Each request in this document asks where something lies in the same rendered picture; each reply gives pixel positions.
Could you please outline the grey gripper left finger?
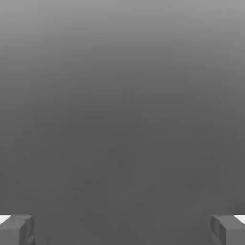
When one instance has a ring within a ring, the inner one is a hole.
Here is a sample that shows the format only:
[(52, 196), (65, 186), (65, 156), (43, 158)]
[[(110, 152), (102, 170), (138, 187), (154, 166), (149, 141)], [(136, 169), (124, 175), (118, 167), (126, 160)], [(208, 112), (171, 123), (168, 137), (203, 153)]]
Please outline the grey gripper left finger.
[(36, 245), (35, 216), (0, 215), (0, 245)]

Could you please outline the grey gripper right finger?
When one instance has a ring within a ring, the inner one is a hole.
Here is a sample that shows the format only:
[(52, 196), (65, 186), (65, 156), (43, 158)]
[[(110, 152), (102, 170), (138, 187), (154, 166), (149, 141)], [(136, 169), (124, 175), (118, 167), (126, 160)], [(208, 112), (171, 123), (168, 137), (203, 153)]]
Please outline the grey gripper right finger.
[(245, 215), (212, 215), (212, 245), (245, 245)]

